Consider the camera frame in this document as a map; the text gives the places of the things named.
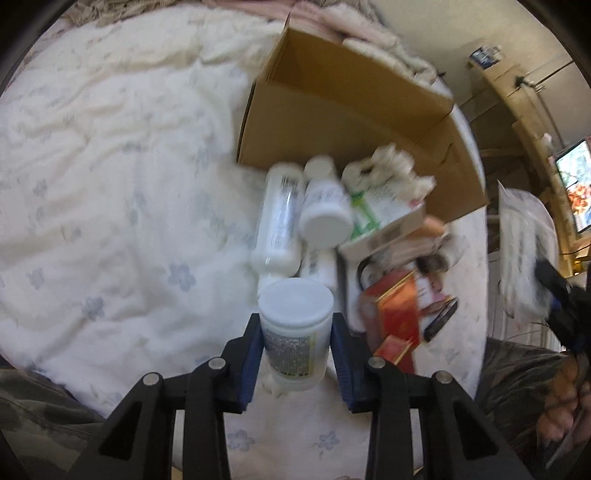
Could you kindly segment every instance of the white plastic container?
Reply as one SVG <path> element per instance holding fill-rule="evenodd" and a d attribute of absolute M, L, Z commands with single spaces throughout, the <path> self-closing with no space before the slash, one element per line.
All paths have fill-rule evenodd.
<path fill-rule="evenodd" d="M 338 289 L 336 250 L 318 250 L 303 246 L 300 278 L 309 278 L 322 283 L 335 294 Z"/>
<path fill-rule="evenodd" d="M 304 171 L 310 183 L 300 214 L 300 235 L 312 248 L 334 248 L 353 232 L 351 199 L 328 155 L 313 157 Z"/>
<path fill-rule="evenodd" d="M 334 304 L 331 291 L 308 278 L 276 281 L 259 296 L 271 374 L 286 390 L 308 390 L 324 378 Z"/>
<path fill-rule="evenodd" d="M 252 268 L 259 274 L 257 295 L 300 269 L 301 241 L 296 224 L 304 185 L 302 168 L 296 164 L 277 163 L 267 173 L 256 247 L 251 257 Z"/>

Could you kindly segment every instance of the television screen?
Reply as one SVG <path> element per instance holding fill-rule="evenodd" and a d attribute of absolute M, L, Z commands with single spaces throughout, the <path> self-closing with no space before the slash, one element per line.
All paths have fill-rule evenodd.
<path fill-rule="evenodd" d="M 569 196 L 577 232 L 581 233 L 591 225 L 591 152 L 587 140 L 560 155 L 556 167 Z"/>

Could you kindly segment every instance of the camouflage clothing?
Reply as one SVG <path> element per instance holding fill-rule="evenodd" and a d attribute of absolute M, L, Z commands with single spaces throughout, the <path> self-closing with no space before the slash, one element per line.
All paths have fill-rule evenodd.
<path fill-rule="evenodd" d="M 549 382 L 564 355 L 489 338 L 476 402 L 527 465 L 535 455 L 535 424 Z"/>
<path fill-rule="evenodd" d="M 0 367 L 0 429 L 32 480 L 61 480 L 103 418 L 40 375 Z"/>

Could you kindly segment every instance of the box flap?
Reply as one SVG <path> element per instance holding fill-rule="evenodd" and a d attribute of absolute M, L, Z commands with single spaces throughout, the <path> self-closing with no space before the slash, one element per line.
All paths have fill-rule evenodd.
<path fill-rule="evenodd" d="M 241 164 L 267 170 L 278 161 L 305 165 L 328 154 L 342 171 L 391 142 L 392 134 L 334 102 L 257 82 L 241 138 Z"/>
<path fill-rule="evenodd" d="M 449 97 L 347 47 L 297 30 L 286 30 L 264 75 L 267 82 L 332 100 L 415 141 L 453 108 Z"/>
<path fill-rule="evenodd" d="M 427 213 L 450 222 L 488 204 L 472 157 L 451 117 L 422 139 L 426 150 L 415 157 L 418 175 L 433 175 L 437 186 L 427 196 Z"/>

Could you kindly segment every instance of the white bedspread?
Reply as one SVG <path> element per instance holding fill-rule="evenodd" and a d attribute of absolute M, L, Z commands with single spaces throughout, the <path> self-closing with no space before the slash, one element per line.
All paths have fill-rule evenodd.
<path fill-rule="evenodd" d="M 31 60 L 0 98 L 4 357 L 107 416 L 146 372 L 190 372 L 242 334 L 264 175 L 234 165 L 235 137 L 282 27 L 182 5 L 71 30 Z M 460 225 L 473 242 L 446 283 L 466 300 L 421 369 L 473 394 L 483 211 Z M 331 378 L 278 395 L 265 368 L 246 414 L 228 416 L 234 478 L 363 477 L 369 417 L 347 413 Z"/>

